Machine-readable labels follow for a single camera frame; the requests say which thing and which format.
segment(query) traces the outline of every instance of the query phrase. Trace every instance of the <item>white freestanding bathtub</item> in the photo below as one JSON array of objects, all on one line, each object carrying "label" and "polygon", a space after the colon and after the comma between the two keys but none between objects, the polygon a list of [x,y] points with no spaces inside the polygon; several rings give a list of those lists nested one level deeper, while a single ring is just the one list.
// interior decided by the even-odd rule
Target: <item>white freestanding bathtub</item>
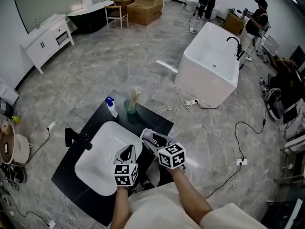
[{"label": "white freestanding bathtub", "polygon": [[212,108],[237,87],[237,41],[226,41],[231,36],[234,35],[221,27],[206,23],[184,51],[175,79],[179,88]]}]

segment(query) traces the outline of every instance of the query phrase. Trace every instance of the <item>black cap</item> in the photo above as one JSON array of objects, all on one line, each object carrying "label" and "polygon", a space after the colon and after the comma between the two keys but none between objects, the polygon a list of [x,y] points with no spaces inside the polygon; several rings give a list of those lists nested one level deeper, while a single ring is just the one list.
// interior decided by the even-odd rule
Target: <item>black cap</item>
[{"label": "black cap", "polygon": [[261,5],[264,9],[268,8],[268,3],[265,0],[258,0],[258,5]]}]

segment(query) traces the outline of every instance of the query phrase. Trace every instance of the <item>drain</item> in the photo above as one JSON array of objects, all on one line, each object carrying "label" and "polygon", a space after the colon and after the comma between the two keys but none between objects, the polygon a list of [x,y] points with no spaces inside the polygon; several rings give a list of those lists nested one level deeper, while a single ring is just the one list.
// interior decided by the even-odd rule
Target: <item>drain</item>
[{"label": "drain", "polygon": [[105,161],[110,161],[112,159],[112,155],[111,154],[105,154]]}]

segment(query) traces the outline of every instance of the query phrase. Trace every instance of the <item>toothbrush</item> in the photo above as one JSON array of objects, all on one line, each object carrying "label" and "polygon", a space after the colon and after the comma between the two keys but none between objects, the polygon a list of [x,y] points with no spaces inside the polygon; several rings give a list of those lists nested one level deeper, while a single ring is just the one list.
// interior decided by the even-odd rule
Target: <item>toothbrush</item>
[{"label": "toothbrush", "polygon": [[128,109],[133,109],[137,103],[137,100],[140,96],[140,91],[138,89],[133,89],[132,97],[128,106]]}]

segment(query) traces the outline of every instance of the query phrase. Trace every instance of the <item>wooden chair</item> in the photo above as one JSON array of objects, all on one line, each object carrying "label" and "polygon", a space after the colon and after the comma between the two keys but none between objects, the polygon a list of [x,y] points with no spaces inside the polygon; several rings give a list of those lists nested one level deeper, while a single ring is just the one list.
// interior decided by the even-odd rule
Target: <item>wooden chair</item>
[{"label": "wooden chair", "polygon": [[[114,11],[112,11],[108,15],[107,9],[114,10]],[[120,20],[120,22],[121,22],[121,31],[123,33],[122,19],[126,17],[127,18],[127,27],[129,27],[128,13],[127,13],[127,11],[124,11],[122,13],[122,6],[105,6],[105,12],[106,12],[106,20],[107,20],[108,31],[110,31],[108,19],[113,19],[115,25],[116,25],[116,20]]]}]

